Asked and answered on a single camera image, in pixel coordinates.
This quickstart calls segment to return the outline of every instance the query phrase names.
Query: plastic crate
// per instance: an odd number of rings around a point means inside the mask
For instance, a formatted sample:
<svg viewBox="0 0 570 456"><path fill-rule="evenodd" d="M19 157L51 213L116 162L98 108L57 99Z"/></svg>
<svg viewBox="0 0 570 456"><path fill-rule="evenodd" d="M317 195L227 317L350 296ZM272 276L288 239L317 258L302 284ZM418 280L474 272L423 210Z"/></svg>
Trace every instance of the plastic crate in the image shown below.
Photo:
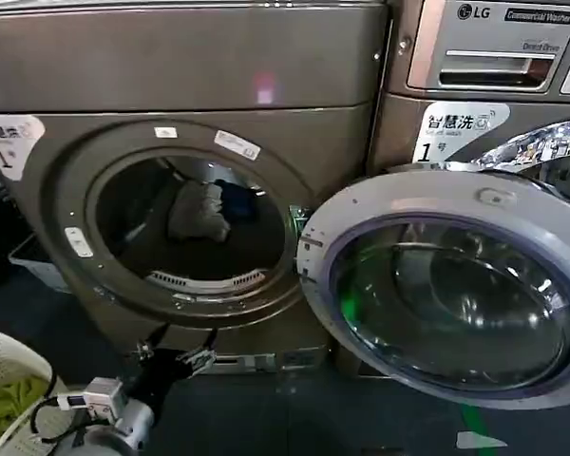
<svg viewBox="0 0 570 456"><path fill-rule="evenodd" d="M22 377L35 375L50 381L52 367L48 361L21 342L0 333L0 387L17 381ZM50 394L67 392L64 383L57 378ZM46 456L54 445L46 445L32 439L29 417L35 404L28 408L10 425L0 437L0 456ZM47 436L56 436L65 432L74 417L73 412L58 408L45 408L38 413L38 428Z"/></svg>
<svg viewBox="0 0 570 456"><path fill-rule="evenodd" d="M40 245L35 235L28 237L13 250L9 255L9 261L12 264L28 269L53 290L61 293L71 293L64 277L50 261L47 252Z"/></svg>

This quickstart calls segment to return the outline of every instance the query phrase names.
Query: gray cloth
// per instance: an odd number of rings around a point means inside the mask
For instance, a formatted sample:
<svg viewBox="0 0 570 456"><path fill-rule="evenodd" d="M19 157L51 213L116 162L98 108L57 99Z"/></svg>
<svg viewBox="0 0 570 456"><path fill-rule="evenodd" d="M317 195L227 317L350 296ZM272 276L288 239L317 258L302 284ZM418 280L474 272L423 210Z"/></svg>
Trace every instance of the gray cloth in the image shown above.
<svg viewBox="0 0 570 456"><path fill-rule="evenodd" d="M220 187L189 180L181 187L171 207L168 236L180 241L210 238L223 242L230 232L230 224L220 210Z"/></svg>

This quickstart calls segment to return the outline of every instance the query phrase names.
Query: control panel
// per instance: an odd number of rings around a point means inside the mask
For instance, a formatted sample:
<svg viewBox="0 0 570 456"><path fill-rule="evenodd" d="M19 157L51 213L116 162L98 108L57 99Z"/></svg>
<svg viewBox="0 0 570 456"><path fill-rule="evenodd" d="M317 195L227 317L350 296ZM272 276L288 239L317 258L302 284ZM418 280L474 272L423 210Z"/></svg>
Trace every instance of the control panel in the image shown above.
<svg viewBox="0 0 570 456"><path fill-rule="evenodd" d="M425 2L408 85L544 92L570 39L570 6Z"/></svg>

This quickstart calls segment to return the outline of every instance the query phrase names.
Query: door glass window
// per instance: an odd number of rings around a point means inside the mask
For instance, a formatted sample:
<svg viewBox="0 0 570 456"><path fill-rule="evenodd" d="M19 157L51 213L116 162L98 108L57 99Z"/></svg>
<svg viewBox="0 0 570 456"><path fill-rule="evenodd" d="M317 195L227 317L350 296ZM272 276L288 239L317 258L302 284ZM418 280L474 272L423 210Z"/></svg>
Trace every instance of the door glass window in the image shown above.
<svg viewBox="0 0 570 456"><path fill-rule="evenodd" d="M115 175L101 192L97 224L124 267L184 293L258 284L285 243L283 218L266 191L190 157L140 161Z"/></svg>
<svg viewBox="0 0 570 456"><path fill-rule="evenodd" d="M462 390L518 388L570 360L570 304L537 261L441 222L369 232L334 261L348 325L411 376Z"/></svg>

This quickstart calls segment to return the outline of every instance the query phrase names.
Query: screw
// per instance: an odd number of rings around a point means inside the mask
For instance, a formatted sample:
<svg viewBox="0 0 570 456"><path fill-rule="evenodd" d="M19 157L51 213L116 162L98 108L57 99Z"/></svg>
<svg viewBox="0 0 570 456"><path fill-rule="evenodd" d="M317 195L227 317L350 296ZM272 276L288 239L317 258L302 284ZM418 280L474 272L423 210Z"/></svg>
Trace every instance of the screw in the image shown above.
<svg viewBox="0 0 570 456"><path fill-rule="evenodd" d="M411 39L408 36L406 36L403 40L399 42L399 50L397 51L397 53L399 55L405 54L410 46L411 46Z"/></svg>

